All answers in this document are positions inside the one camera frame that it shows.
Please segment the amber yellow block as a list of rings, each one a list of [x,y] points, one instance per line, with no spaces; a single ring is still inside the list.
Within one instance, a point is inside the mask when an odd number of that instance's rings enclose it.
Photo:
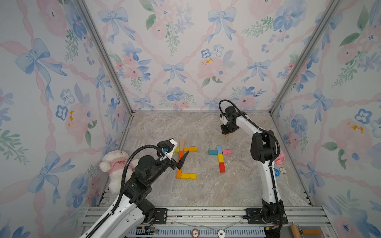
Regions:
[[[198,148],[197,147],[185,147],[184,148],[184,152],[198,152]]]

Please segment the orange small block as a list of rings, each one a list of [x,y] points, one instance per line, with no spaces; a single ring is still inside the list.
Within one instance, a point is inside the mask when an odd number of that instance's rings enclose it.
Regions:
[[[176,178],[180,179],[182,177],[182,169],[178,169],[176,173]]]

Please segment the yellow long block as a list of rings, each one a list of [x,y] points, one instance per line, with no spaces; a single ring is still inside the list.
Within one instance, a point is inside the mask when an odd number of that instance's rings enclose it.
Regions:
[[[196,174],[181,174],[181,179],[197,179]]]

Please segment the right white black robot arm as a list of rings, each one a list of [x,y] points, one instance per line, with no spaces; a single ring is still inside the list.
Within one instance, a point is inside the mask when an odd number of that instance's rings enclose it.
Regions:
[[[223,134],[230,134],[242,129],[252,138],[250,154],[259,163],[263,187],[261,219],[267,224],[274,224],[276,229],[280,229],[288,223],[288,220],[277,188],[273,166],[281,153],[279,141],[273,131],[265,130],[255,124],[237,106],[229,106],[221,111],[220,120]]]

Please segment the teal block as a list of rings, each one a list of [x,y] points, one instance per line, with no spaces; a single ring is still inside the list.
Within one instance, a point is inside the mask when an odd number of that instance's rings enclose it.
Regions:
[[[218,155],[218,151],[217,150],[209,150],[208,154],[211,155],[211,156]]]

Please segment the light blue block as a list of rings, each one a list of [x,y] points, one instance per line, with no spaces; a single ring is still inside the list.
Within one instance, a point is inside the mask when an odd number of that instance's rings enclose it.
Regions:
[[[218,154],[223,155],[222,146],[217,146],[217,152]]]

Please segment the natural wood block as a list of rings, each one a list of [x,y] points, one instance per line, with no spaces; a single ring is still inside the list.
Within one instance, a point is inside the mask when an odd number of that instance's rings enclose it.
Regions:
[[[184,152],[184,147],[185,147],[185,141],[184,140],[180,140],[179,151]]]

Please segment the red block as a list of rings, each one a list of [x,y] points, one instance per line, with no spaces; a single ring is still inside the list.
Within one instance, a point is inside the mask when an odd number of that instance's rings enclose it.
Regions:
[[[225,173],[226,172],[225,163],[223,162],[219,163],[219,169],[221,173]]]

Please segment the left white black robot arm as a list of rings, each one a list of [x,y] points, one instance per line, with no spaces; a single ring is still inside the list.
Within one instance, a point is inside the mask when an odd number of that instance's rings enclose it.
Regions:
[[[131,178],[122,182],[118,198],[82,237],[124,238],[142,223],[152,222],[155,207],[146,199],[152,191],[151,185],[168,168],[181,169],[188,154],[186,152],[179,162],[154,159],[151,155],[141,157]]]

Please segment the pink block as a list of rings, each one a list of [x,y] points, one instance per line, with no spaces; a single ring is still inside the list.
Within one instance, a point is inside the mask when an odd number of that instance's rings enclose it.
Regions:
[[[232,154],[232,150],[223,150],[222,151],[223,155],[231,155]]]

